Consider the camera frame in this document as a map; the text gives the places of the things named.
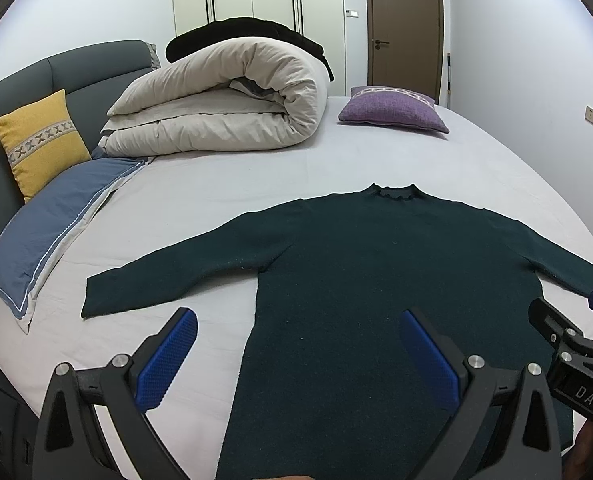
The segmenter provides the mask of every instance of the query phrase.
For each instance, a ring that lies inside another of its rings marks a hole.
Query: purple pillow
[[[434,99],[389,86],[355,86],[350,101],[339,114],[339,121],[450,133],[434,110]]]

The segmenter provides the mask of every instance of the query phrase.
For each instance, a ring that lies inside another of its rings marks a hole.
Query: brown door
[[[368,0],[368,81],[439,100],[443,0]]]

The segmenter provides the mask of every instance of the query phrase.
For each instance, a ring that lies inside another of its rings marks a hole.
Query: sweater sleeve
[[[246,213],[214,231],[91,276],[81,317],[177,300],[219,270],[268,267],[292,244],[304,210],[304,201],[295,200]]]
[[[568,290],[586,298],[593,291],[593,265],[534,232],[517,220],[486,211],[492,227],[510,250]]]

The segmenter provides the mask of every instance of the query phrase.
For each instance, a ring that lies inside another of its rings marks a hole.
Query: bed frame
[[[158,67],[155,52],[143,41],[113,41],[42,59],[0,81],[0,116],[65,89],[70,116],[92,150],[110,106],[134,79]],[[0,143],[0,233],[22,205]],[[37,424],[0,369],[0,479],[31,480]]]

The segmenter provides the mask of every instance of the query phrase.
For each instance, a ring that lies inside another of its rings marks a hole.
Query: black device
[[[593,420],[593,340],[542,298],[529,322],[554,347],[547,373],[494,368],[464,356],[417,309],[401,314],[401,341],[436,402],[451,414],[407,480],[451,480],[466,459],[491,406],[501,414],[471,480],[560,480],[562,460],[553,397]],[[195,314],[180,308],[133,356],[103,368],[59,364],[52,375],[36,434],[35,480],[120,480],[94,405],[107,406],[132,464],[143,480],[188,480],[151,427],[145,412],[158,406],[198,331]],[[593,480],[593,460],[583,480]]]

